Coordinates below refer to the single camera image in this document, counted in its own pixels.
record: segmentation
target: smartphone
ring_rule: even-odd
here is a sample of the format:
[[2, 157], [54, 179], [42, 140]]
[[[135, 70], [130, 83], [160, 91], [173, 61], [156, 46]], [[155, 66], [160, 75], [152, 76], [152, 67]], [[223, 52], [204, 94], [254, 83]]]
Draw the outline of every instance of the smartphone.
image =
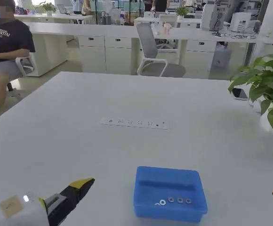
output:
[[233, 88], [232, 95], [234, 96], [234, 98], [236, 100], [247, 100], [248, 99], [248, 97], [245, 94], [243, 89]]

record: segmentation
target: power strip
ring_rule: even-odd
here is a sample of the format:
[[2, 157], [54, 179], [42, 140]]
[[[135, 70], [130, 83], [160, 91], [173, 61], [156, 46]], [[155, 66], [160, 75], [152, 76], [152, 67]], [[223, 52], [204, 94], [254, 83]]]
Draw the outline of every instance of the power strip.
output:
[[134, 120], [134, 119], [122, 119], [122, 118], [109, 118], [104, 117], [100, 124], [110, 126], [126, 126], [126, 127], [139, 127], [139, 128], [151, 128], [151, 129], [169, 129], [169, 122], [162, 120]]

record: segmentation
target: blue plastic tray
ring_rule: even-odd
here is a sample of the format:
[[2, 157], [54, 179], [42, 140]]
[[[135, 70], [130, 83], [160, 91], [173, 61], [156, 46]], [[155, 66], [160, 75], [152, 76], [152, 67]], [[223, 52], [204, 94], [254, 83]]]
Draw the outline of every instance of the blue plastic tray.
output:
[[[183, 198], [184, 202], [179, 203], [177, 198]], [[162, 199], [166, 205], [155, 205]], [[197, 171], [146, 166], [137, 168], [134, 208], [137, 217], [186, 222], [200, 222], [208, 211]]]

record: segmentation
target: gray shorts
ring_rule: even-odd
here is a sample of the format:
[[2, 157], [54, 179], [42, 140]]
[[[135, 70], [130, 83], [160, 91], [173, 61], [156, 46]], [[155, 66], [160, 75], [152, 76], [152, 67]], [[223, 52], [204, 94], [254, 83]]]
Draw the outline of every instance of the gray shorts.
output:
[[23, 76], [14, 60], [0, 62], [0, 73], [9, 75], [10, 81]]

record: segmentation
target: black t-shirt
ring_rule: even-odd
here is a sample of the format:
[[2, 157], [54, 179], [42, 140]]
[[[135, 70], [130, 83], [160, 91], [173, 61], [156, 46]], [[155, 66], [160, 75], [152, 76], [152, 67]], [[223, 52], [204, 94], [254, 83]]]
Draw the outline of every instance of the black t-shirt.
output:
[[167, 9], [167, 0], [156, 0], [155, 12], [165, 12]]
[[22, 48], [35, 52], [29, 27], [19, 20], [0, 23], [0, 53], [8, 53]]

